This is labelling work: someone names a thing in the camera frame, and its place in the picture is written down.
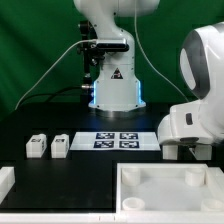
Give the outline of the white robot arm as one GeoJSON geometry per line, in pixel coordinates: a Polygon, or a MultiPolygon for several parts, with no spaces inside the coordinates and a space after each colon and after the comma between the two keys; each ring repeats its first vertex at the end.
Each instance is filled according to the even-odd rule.
{"type": "MultiPolygon", "coordinates": [[[[89,107],[108,114],[143,108],[140,82],[134,74],[135,42],[117,27],[116,16],[141,16],[157,9],[160,0],[73,0],[93,26],[93,54],[101,54],[100,75],[89,107]]],[[[180,53],[180,69],[197,97],[174,105],[158,127],[166,144],[212,144],[224,140],[224,22],[191,31],[180,53]]]]}

